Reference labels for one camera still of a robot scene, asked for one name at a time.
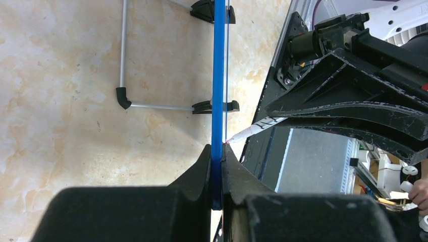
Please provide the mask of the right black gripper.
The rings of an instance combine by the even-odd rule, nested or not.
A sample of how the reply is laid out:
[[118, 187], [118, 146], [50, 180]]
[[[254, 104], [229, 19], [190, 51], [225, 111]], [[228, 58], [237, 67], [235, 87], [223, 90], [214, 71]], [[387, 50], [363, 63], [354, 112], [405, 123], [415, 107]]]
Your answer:
[[419, 163], [427, 158], [427, 31], [400, 47], [368, 29], [354, 32], [352, 54], [322, 57], [266, 113], [284, 117], [285, 126], [357, 138]]

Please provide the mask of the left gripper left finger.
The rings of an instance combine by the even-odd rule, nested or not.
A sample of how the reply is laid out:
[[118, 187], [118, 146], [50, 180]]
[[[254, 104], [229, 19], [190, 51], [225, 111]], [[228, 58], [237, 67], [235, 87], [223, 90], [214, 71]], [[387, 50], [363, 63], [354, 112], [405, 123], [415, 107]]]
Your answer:
[[209, 241], [210, 149], [168, 186], [60, 191], [32, 240]]

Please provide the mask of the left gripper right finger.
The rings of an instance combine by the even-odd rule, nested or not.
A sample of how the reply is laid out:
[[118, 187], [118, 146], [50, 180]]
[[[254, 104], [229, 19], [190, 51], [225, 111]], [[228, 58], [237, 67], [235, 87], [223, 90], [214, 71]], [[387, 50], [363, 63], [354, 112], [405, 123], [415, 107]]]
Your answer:
[[396, 241], [373, 199], [341, 194], [275, 193], [223, 145], [224, 241]]

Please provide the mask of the red white marker pen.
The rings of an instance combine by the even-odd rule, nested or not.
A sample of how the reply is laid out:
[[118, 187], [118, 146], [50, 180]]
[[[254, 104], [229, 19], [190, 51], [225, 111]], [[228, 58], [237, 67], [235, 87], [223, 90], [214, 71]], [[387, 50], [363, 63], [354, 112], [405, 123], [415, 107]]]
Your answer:
[[264, 130], [267, 130], [268, 128], [271, 128], [279, 123], [281, 123], [282, 121], [286, 120], [286, 117], [272, 117], [272, 116], [267, 116], [255, 123], [253, 123], [252, 125], [250, 125], [249, 127], [247, 127], [246, 129], [240, 131], [239, 133], [233, 135], [230, 139], [228, 139], [226, 141], [226, 143], [230, 144], [230, 143], [237, 143], [240, 142], [242, 140], [247, 139], [248, 137], [258, 134]]

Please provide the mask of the blue framed whiteboard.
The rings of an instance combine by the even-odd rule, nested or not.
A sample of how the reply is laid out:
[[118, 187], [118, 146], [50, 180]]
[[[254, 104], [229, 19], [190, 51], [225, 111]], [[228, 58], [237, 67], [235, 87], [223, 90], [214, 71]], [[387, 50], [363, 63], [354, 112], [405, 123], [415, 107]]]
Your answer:
[[117, 102], [123, 109], [142, 107], [211, 114], [211, 208], [219, 211], [222, 209], [221, 158], [223, 155], [223, 140], [227, 132], [226, 117], [229, 112], [238, 111], [239, 109], [236, 101], [227, 101], [229, 35], [230, 25], [236, 22], [235, 13], [229, 1], [197, 1], [192, 6], [187, 6], [179, 1], [173, 1], [172, 3], [187, 9], [193, 17], [212, 23], [214, 26], [211, 100], [196, 104], [193, 107], [183, 107], [134, 103], [128, 99], [125, 87], [128, 2], [123, 1], [120, 77], [119, 85], [116, 88]]

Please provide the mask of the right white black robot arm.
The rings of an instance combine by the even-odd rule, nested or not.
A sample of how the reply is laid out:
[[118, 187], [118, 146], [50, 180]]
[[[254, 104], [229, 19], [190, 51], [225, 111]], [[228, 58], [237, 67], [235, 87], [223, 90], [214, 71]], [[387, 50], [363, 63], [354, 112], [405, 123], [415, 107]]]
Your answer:
[[372, 16], [340, 15], [285, 39], [280, 68], [314, 61], [265, 107], [282, 125], [356, 138], [408, 164], [427, 158], [427, 33], [396, 46]]

